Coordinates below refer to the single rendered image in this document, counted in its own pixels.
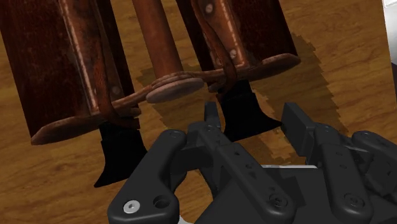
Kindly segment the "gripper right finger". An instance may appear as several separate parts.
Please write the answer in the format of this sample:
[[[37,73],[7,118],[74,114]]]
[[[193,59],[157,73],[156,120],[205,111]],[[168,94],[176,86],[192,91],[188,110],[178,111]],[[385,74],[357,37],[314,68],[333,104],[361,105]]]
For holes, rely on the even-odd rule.
[[[281,122],[296,153],[323,171],[339,222],[397,224],[397,144],[367,130],[344,136],[294,102],[284,104]]]

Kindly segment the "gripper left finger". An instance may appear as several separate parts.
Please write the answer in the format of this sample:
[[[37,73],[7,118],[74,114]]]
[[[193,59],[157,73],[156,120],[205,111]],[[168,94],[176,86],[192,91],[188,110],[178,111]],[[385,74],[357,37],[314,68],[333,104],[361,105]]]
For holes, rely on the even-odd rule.
[[[210,167],[207,184],[222,192],[232,181],[262,221],[292,224],[295,203],[264,168],[239,144],[220,131],[214,103],[205,105],[205,120],[188,132],[163,131],[114,197],[109,224],[178,224],[175,189],[187,171]]]

